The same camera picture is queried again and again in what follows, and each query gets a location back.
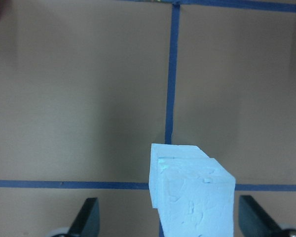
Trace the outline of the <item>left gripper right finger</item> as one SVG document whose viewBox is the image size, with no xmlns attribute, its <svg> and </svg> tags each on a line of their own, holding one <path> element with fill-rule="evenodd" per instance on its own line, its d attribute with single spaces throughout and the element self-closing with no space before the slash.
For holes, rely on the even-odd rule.
<svg viewBox="0 0 296 237">
<path fill-rule="evenodd" d="M 239 197 L 238 224 L 245 237 L 289 237 L 250 195 Z"/>
</svg>

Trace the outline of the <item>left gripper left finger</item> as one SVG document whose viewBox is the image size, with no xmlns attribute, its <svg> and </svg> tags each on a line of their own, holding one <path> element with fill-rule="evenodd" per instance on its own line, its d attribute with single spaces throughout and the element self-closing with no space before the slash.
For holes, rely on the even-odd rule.
<svg viewBox="0 0 296 237">
<path fill-rule="evenodd" d="M 100 212 L 97 197 L 87 198 L 72 223 L 70 237 L 97 237 L 100 232 Z"/>
</svg>

